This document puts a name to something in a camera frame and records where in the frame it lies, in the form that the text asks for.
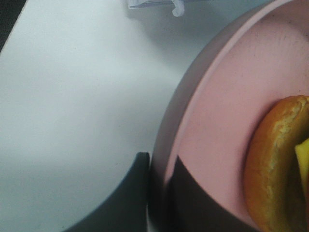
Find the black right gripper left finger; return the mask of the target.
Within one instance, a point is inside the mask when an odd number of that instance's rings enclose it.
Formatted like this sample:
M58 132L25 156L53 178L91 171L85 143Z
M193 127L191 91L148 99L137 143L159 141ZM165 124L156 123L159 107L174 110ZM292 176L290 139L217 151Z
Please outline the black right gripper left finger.
M67 232L146 232L150 155L136 154L116 190Z

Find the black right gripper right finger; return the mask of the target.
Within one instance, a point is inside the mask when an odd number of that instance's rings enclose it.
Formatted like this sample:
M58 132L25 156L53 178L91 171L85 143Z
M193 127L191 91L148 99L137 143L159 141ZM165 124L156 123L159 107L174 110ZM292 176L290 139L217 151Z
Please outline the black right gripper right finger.
M255 232L237 219L194 180L177 157L171 179L170 227L175 232Z

